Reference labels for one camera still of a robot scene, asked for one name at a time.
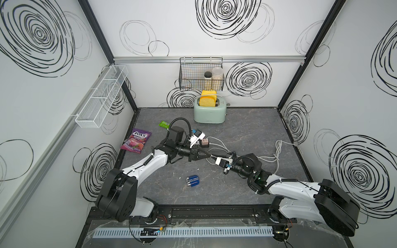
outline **gray table surface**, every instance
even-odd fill
[[[200,129],[206,136],[222,140],[229,150],[236,151],[239,156],[249,153],[273,156],[276,140],[291,142],[276,109],[229,108],[225,122],[205,124],[193,120],[193,109],[143,108],[135,128],[150,131],[152,136],[141,154],[126,152],[121,168],[129,167],[147,156],[150,146],[158,145],[167,134],[167,130],[158,124],[161,121],[170,123],[177,117],[188,119],[193,129]],[[183,121],[177,121],[174,125],[188,129]],[[210,142],[220,144],[211,138]],[[292,145],[283,144],[279,158],[277,175],[307,181]],[[262,162],[262,169],[272,173],[276,170],[276,163]],[[199,176],[199,185],[187,186],[186,177],[191,175]],[[271,204],[274,198],[273,195],[255,194],[247,186],[247,180],[234,172],[225,175],[221,167],[206,160],[188,162],[187,158],[155,171],[139,186],[137,196],[151,198],[159,204]]]

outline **mint green toaster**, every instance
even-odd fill
[[[200,98],[195,100],[195,121],[200,123],[222,123],[226,118],[226,101],[222,97],[216,98],[215,107],[202,107]]]

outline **yellow sponge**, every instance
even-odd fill
[[[203,90],[201,92],[202,97],[200,98],[200,101],[198,102],[198,104],[202,107],[215,107],[216,95],[204,96],[204,95],[208,95],[208,94],[216,94],[216,91]]]

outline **wall shelf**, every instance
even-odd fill
[[[125,65],[110,66],[109,71],[105,74],[76,118],[76,123],[80,127],[101,127],[127,74],[128,71]]]

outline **purple packaging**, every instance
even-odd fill
[[[125,140],[124,144],[120,148],[130,152],[141,153],[143,146],[149,139],[150,135],[152,135],[151,132],[134,128],[131,136]]]
[[[134,138],[136,141],[144,144],[151,135],[151,132],[134,128],[132,129],[132,134],[128,139]]]

